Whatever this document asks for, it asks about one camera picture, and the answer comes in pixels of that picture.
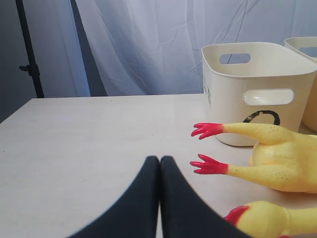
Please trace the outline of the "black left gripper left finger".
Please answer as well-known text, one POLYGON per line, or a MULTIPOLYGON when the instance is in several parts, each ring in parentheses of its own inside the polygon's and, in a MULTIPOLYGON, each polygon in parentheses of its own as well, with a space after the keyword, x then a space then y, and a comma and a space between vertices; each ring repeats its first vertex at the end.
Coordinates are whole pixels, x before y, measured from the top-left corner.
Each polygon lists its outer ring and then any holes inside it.
POLYGON ((159 160, 148 156, 121 197, 72 238, 154 238, 159 209, 159 160))

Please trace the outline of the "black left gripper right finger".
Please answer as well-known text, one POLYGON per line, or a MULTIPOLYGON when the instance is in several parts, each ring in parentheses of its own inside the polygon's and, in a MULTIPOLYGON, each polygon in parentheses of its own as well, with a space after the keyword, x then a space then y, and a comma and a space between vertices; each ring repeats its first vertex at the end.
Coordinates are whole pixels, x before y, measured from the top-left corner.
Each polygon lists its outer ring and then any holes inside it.
POLYGON ((247 238, 220 217, 186 181, 172 156, 160 160, 160 212, 164 238, 247 238))

